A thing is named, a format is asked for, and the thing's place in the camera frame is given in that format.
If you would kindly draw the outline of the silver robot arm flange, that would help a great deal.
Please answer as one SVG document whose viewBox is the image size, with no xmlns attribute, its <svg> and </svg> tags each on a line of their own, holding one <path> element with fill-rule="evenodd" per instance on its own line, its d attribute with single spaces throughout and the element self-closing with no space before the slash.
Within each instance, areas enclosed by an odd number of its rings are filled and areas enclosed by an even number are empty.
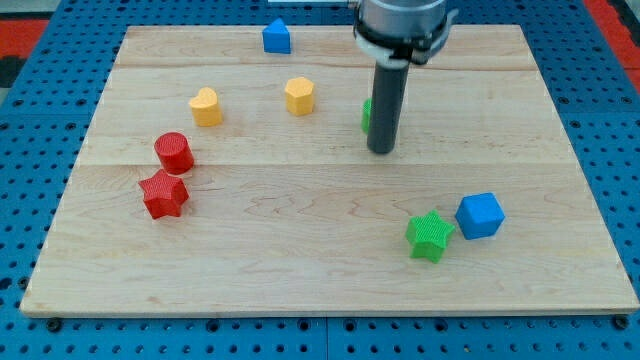
<svg viewBox="0 0 640 360">
<path fill-rule="evenodd" d="M 353 34 L 357 46 L 381 66 L 421 66 L 444 47 L 458 14 L 446 0 L 361 0 Z"/>
</svg>

